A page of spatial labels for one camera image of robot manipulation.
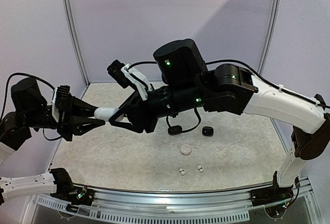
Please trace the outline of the white stem earbud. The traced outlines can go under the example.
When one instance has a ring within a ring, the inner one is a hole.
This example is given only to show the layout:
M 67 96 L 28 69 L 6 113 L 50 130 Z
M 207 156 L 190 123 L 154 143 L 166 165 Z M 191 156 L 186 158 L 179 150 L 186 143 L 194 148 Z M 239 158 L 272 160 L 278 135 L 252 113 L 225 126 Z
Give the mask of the white stem earbud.
M 203 168 L 203 166 L 201 166 L 201 165 L 199 165 L 199 166 L 197 167 L 197 169 L 198 169 L 199 172 L 203 172 L 203 171 L 204 171 L 204 168 Z

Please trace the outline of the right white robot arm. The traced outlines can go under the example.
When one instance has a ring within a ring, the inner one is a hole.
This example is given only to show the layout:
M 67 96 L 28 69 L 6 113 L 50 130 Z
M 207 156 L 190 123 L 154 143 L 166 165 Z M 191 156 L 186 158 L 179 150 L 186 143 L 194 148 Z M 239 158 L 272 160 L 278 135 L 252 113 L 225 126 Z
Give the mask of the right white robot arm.
M 154 54 L 164 86 L 154 89 L 134 64 L 114 61 L 107 69 L 123 88 L 134 92 L 110 117 L 113 126 L 151 133 L 162 117 L 202 107 L 207 112 L 260 115 L 293 126 L 293 153 L 287 155 L 273 185 L 270 201 L 278 201 L 291 187 L 305 162 L 318 157 L 329 143 L 329 113 L 320 95 L 313 98 L 267 81 L 247 64 L 219 60 L 208 70 L 192 39 L 176 40 Z

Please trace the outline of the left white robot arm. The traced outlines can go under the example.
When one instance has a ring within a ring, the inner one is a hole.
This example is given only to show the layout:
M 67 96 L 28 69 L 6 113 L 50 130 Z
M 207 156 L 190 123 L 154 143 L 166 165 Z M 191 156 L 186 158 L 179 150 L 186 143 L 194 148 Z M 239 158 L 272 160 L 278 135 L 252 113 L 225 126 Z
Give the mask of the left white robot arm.
M 42 95 L 41 79 L 23 74 L 23 79 L 6 86 L 15 110 L 1 114 L 1 161 L 16 152 L 32 137 L 31 130 L 55 130 L 61 139 L 72 141 L 97 127 L 104 120 L 95 118 L 96 107 L 71 95 L 70 87 L 53 87 L 51 104 Z M 95 191 L 88 186 L 75 186 L 64 168 L 50 169 L 29 177 L 1 177 L 1 203 L 36 194 L 50 194 L 71 205 L 91 206 Z

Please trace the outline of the pink round earbud case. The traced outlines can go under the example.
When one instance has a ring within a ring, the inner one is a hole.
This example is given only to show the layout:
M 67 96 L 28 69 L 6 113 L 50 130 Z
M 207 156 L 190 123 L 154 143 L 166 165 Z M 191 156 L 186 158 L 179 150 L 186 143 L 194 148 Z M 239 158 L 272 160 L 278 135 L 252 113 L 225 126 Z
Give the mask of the pink round earbud case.
M 183 156 L 189 156 L 192 153 L 192 149 L 189 145 L 181 145 L 179 151 Z

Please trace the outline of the white oval earbud case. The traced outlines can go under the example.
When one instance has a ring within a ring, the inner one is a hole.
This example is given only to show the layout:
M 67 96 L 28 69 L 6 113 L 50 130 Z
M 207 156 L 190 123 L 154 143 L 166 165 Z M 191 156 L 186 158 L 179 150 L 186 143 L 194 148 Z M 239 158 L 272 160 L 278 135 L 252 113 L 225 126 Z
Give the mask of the white oval earbud case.
M 108 121 L 119 109 L 112 107 L 98 107 L 94 111 L 94 117 L 98 120 Z

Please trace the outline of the black oval earbud case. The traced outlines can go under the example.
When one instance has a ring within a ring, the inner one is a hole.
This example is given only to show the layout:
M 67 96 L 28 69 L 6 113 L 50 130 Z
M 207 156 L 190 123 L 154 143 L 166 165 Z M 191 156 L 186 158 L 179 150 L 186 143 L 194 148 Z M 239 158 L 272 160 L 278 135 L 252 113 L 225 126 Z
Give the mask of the black oval earbud case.
M 175 136 L 181 134 L 183 131 L 183 128 L 180 125 L 170 126 L 168 127 L 168 134 L 170 136 Z

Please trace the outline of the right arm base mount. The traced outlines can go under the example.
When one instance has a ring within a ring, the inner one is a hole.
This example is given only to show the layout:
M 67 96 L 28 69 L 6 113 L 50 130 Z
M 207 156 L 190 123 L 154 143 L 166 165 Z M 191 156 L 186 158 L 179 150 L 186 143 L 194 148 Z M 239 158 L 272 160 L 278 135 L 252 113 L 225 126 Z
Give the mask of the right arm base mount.
M 250 191 L 252 206 L 266 205 L 276 201 L 284 201 L 286 199 L 290 199 L 290 201 L 284 205 L 284 208 L 287 209 L 296 201 L 299 195 L 300 181 L 298 176 L 296 176 L 294 184 L 297 188 L 297 193 L 295 195 L 293 194 L 292 190 L 293 185 L 289 187 L 279 186 L 277 181 L 277 171 L 275 171 L 271 186 Z

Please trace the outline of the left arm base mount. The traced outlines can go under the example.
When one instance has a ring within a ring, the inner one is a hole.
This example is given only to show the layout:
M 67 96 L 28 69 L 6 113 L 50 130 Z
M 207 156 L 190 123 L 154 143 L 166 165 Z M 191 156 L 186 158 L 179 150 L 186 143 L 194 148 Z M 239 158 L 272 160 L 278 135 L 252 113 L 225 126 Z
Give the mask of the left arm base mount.
M 50 196 L 70 202 L 72 205 L 91 206 L 95 191 L 89 186 L 74 186 L 68 172 L 64 168 L 51 169 L 50 174 L 54 177 L 56 186 L 55 193 Z

